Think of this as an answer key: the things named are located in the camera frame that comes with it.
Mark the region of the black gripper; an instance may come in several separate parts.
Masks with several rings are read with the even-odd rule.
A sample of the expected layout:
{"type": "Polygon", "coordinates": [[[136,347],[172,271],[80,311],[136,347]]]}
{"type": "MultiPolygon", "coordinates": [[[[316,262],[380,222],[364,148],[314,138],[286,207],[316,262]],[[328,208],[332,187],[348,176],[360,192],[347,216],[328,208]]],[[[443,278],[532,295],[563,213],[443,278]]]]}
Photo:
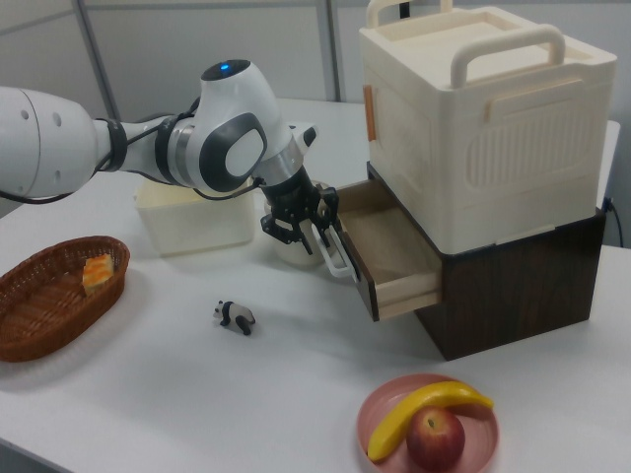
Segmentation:
{"type": "Polygon", "coordinates": [[[265,185],[262,191],[270,206],[270,212],[260,221],[263,231],[284,244],[300,242],[308,255],[314,254],[316,243],[312,225],[301,222],[311,221],[316,215],[320,196],[319,235],[324,245],[330,246],[326,232],[338,220],[339,196],[334,187],[318,192],[305,168],[300,167],[288,180],[265,185]]]}

